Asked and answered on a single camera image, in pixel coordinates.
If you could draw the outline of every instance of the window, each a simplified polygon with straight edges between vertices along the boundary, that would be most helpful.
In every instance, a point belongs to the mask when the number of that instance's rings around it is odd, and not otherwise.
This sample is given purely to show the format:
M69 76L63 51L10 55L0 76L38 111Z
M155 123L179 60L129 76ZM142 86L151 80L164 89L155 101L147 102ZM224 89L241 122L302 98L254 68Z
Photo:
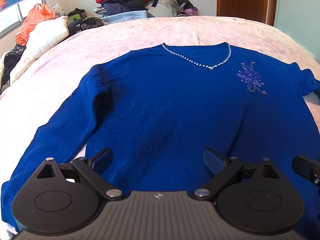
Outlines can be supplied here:
M44 0L23 0L3 11L0 11L0 38L18 27L27 17L29 11Z

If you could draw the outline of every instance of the light blue wall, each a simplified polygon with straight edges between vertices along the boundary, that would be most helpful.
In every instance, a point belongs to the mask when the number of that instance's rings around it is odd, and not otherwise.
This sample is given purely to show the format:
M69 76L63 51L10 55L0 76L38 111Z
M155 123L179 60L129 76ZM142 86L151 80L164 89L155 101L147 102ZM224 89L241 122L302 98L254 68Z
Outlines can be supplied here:
M278 0L276 28L320 63L320 0Z

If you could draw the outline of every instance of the door frame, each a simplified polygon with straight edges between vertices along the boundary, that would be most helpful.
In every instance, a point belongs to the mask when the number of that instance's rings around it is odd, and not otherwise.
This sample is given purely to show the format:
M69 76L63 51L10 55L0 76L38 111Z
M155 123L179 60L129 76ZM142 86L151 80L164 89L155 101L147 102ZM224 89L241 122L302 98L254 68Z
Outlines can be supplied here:
M277 0L265 0L263 8L263 23L274 26ZM221 0L217 0L217 16L221 14Z

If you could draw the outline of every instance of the orange plastic bag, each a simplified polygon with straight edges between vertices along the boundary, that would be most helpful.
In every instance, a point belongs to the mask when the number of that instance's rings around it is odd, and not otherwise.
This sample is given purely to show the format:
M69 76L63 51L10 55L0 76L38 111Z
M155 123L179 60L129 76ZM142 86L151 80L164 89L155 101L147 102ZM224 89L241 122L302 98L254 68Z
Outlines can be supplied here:
M31 33L36 25L46 20L55 19L54 12L46 4L36 4L29 12L27 18L23 22L20 30L18 31L15 41L20 46L25 46Z

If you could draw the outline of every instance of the bed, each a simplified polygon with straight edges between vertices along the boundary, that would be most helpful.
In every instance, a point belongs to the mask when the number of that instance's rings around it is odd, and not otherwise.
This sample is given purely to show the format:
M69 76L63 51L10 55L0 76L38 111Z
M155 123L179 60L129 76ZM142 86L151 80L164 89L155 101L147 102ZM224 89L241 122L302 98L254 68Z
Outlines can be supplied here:
M231 17L149 18L117 23L78 33L50 49L0 96L0 186L10 179L37 128L48 122L93 65L130 50L167 45L213 45L222 42L253 49L286 63L309 68L320 80L320 65L278 29ZM305 101L320 129L320 101ZM84 156L85 147L78 153ZM0 223L0 239L15 233Z

